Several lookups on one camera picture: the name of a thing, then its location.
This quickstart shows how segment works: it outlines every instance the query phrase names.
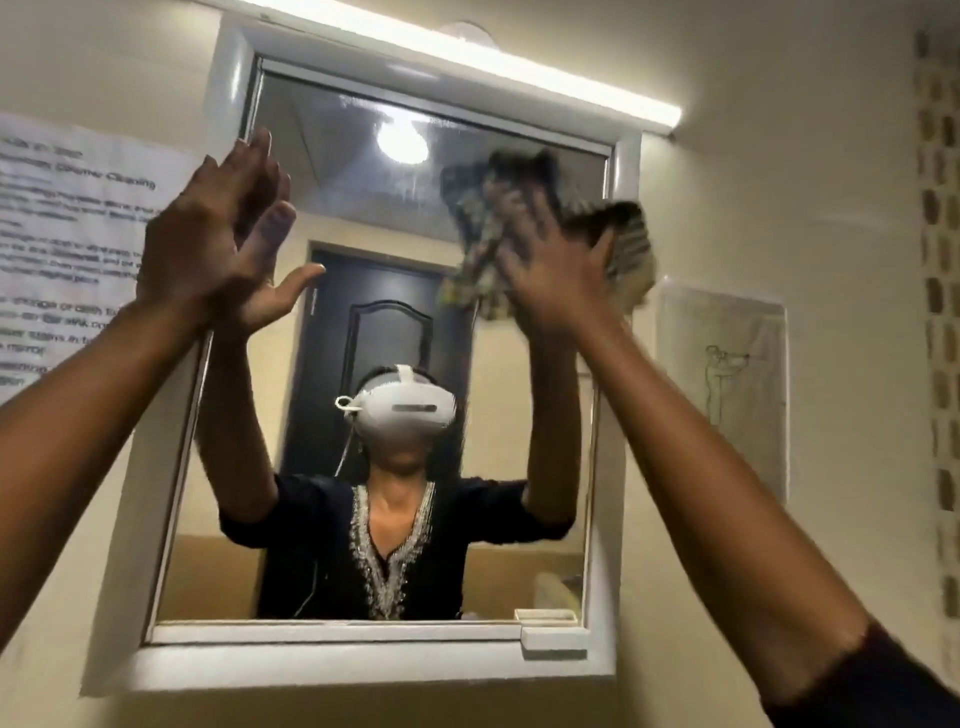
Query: door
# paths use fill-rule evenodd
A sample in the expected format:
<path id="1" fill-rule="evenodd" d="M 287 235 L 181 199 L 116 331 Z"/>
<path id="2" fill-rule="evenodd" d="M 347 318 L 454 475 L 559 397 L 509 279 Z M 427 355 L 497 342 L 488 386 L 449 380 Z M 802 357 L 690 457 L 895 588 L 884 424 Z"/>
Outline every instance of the door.
<path id="1" fill-rule="evenodd" d="M 431 454 L 428 476 L 459 474 L 472 313 L 437 305 L 439 271 L 328 250 L 311 257 L 325 266 L 326 275 L 306 300 L 280 471 L 333 475 L 349 433 L 334 400 L 353 395 L 374 367 L 410 364 L 429 372 L 458 402 L 453 426 Z M 351 452 L 341 477 L 361 482 L 364 463 L 355 446 Z M 310 593 L 312 579 L 308 548 L 269 549 L 257 615 L 290 618 Z"/>

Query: black sleeve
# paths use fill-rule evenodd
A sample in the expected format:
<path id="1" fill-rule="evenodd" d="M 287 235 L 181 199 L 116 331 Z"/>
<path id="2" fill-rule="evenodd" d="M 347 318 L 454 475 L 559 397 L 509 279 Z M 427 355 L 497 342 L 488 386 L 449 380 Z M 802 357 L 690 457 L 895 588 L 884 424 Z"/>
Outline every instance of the black sleeve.
<path id="1" fill-rule="evenodd" d="M 320 479 L 275 475 L 274 509 L 257 523 L 240 523 L 220 512 L 220 530 L 240 546 L 295 546 L 315 540 L 331 527 L 333 508 L 328 487 Z"/>
<path id="2" fill-rule="evenodd" d="M 469 542 L 488 544 L 529 544 L 563 538 L 573 521 L 541 523 L 523 507 L 526 480 L 483 480 L 465 478 L 457 489 L 457 513 Z"/>
<path id="3" fill-rule="evenodd" d="M 793 705 L 766 712 L 777 728 L 960 726 L 960 698 L 879 626 Z"/>

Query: vr headset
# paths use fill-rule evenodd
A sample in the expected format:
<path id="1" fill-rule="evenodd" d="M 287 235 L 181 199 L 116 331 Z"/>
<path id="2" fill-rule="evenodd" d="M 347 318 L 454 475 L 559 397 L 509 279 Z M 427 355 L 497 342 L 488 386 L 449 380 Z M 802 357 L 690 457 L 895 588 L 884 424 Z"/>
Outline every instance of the vr headset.
<path id="1" fill-rule="evenodd" d="M 356 397 L 338 397 L 335 403 L 361 436 L 408 429 L 440 434 L 457 414 L 452 394 L 406 364 L 375 376 Z"/>

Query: embroidered neckline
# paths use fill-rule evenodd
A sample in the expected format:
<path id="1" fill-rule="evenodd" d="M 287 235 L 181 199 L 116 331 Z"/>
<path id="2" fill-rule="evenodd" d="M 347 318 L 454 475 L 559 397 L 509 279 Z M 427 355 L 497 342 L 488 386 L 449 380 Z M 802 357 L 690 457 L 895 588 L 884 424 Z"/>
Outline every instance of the embroidered neckline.
<path id="1" fill-rule="evenodd" d="M 387 574 L 380 567 L 382 558 L 370 535 L 370 494 L 366 485 L 353 489 L 353 516 L 350 519 L 350 552 L 363 573 L 367 606 L 373 619 L 400 619 L 406 596 L 406 572 L 420 557 L 430 538 L 434 484 L 426 484 L 410 533 L 387 557 Z"/>

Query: sketch of person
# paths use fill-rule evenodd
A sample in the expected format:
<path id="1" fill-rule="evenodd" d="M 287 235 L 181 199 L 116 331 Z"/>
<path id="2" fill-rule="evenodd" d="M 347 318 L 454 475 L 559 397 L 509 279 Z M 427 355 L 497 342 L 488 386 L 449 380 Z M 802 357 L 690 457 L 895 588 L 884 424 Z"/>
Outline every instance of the sketch of person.
<path id="1" fill-rule="evenodd" d="M 750 363 L 746 353 L 730 353 L 711 344 L 707 347 L 707 418 L 714 427 L 723 422 L 724 384 L 737 376 Z"/>

